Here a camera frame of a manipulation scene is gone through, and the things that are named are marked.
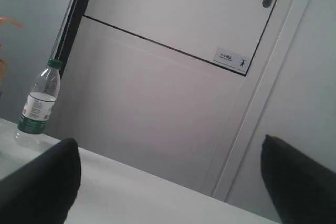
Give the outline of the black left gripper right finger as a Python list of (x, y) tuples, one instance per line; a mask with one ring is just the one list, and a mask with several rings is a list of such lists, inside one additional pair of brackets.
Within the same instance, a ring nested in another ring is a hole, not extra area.
[(260, 171), (282, 223), (335, 223), (335, 173), (266, 135)]

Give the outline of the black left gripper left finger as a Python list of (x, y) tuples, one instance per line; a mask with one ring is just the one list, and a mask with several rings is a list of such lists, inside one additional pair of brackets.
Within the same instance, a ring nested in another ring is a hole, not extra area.
[(64, 223), (80, 184), (79, 147), (67, 138), (1, 179), (1, 223)]

